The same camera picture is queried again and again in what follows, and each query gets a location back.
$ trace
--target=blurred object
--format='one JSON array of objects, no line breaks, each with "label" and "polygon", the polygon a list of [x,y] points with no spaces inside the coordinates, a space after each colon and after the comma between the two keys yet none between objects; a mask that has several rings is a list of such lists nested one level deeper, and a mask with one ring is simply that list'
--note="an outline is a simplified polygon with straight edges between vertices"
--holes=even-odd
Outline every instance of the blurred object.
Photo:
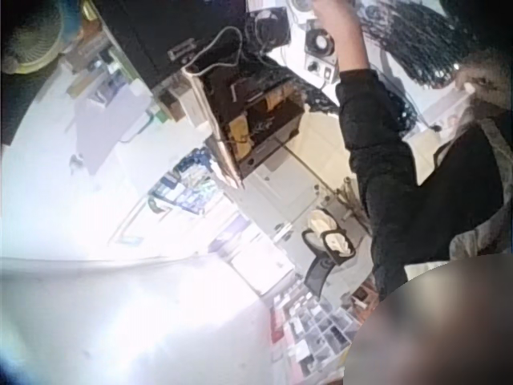
[{"label": "blurred object", "polygon": [[376,290],[372,276],[367,278],[353,293],[351,302],[353,303],[357,320],[360,323],[364,323],[379,303],[378,291]]},{"label": "blurred object", "polygon": [[94,70],[83,70],[83,73],[73,81],[67,88],[66,93],[72,98],[77,99],[95,80],[105,73],[101,67],[96,67]]},{"label": "blurred object", "polygon": [[89,96],[89,100],[105,108],[118,94],[119,89],[125,84],[127,83],[123,74],[121,71],[117,71],[98,86],[95,93]]},{"label": "blurred object", "polygon": [[163,90],[160,92],[157,96],[157,100],[166,116],[176,122],[185,117],[185,111],[182,108],[180,101],[169,90]]},{"label": "blurred object", "polygon": [[471,32],[422,4],[377,1],[358,15],[364,34],[428,88],[447,86],[463,59],[478,49]]},{"label": "blurred object", "polygon": [[64,56],[73,72],[80,72],[86,68],[101,51],[111,45],[107,35],[95,26],[99,26],[99,23],[95,22],[90,33],[85,35],[77,46]]},{"label": "blurred object", "polygon": [[345,363],[347,385],[511,383],[511,254],[453,261],[380,303]]},{"label": "blurred object", "polygon": [[167,89],[180,102],[184,114],[193,127],[198,127],[207,120],[190,82],[181,73],[171,77]]},{"label": "blurred object", "polygon": [[241,160],[251,152],[251,140],[249,139],[249,127],[246,115],[236,117],[228,125],[230,134],[235,142],[235,158]]},{"label": "blurred object", "polygon": [[40,70],[54,61],[79,32],[78,2],[34,3],[30,2],[16,21],[7,22],[6,34],[2,36],[4,73],[29,74]]},{"label": "blurred object", "polygon": [[119,139],[145,114],[150,104],[150,96],[134,95],[127,84],[105,108],[89,99],[75,104],[77,152],[83,155],[91,175],[98,172]]},{"label": "blurred object", "polygon": [[488,49],[467,56],[456,75],[456,87],[461,90],[467,83],[477,98],[511,110],[511,54]]},{"label": "blurred object", "polygon": [[98,15],[94,7],[91,4],[90,0],[84,0],[82,4],[82,14],[83,17],[89,20],[90,22],[98,20]]}]

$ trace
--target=person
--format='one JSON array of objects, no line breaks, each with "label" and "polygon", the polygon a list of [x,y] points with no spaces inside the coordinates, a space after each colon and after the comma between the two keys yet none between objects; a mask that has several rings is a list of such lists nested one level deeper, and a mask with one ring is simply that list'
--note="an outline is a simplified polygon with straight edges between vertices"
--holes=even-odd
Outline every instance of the person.
[{"label": "person", "polygon": [[462,65],[459,87],[471,83],[478,97],[501,103],[492,117],[475,115],[460,124],[442,163],[418,185],[412,151],[397,134],[394,105],[370,70],[354,8],[346,0],[313,0],[313,9],[335,43],[341,133],[370,220],[380,299],[406,283],[408,265],[510,250],[513,152],[511,111],[504,110],[511,105],[507,70],[490,53]]}]

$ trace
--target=white cable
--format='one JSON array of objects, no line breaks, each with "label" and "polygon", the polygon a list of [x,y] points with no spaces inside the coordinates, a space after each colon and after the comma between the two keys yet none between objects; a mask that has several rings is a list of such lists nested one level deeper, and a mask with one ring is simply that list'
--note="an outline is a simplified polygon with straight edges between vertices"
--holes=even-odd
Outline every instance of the white cable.
[{"label": "white cable", "polygon": [[[194,64],[196,62],[196,60],[201,55],[203,55],[205,52],[210,50],[217,43],[217,41],[220,39],[220,37],[223,35],[223,33],[226,32],[227,30],[233,30],[239,36],[239,40],[240,40],[239,41],[239,49],[237,50],[237,55],[235,57],[235,62],[234,63],[214,63],[214,64],[211,64],[210,66],[206,67],[205,69],[203,69],[200,72],[195,72],[195,73],[189,72],[188,68],[192,64]],[[226,26],[225,28],[223,28],[219,32],[219,34],[217,34],[217,36],[212,40],[212,42],[210,44],[208,44],[203,50],[198,52],[198,54],[189,62],[189,64],[186,64],[185,66],[182,67],[182,71],[186,75],[189,75],[189,76],[202,76],[202,75],[206,74],[207,72],[209,72],[211,69],[213,69],[215,67],[235,67],[235,66],[237,66],[239,64],[240,53],[242,52],[242,42],[243,42],[243,40],[244,39],[242,37],[242,34],[241,34],[241,32],[240,32],[240,30],[238,28],[236,28],[234,26]]]}]

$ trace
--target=electronic device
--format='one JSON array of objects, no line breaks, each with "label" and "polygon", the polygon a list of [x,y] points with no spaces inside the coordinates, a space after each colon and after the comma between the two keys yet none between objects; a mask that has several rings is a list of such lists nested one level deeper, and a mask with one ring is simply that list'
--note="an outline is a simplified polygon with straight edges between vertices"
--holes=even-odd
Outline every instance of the electronic device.
[{"label": "electronic device", "polygon": [[244,48],[263,55],[290,43],[287,8],[273,7],[249,12],[244,24]]},{"label": "electronic device", "polygon": [[305,69],[333,83],[338,77],[338,61],[335,42],[316,19],[306,23]]},{"label": "electronic device", "polygon": [[[153,91],[205,48],[224,27],[242,30],[246,15],[246,0],[92,2],[110,37]],[[236,39],[234,34],[226,34],[221,43],[229,45]]]},{"label": "electronic device", "polygon": [[312,0],[287,0],[287,2],[289,2],[290,11],[293,13],[293,21],[299,27],[304,27],[308,20],[315,18]]}]

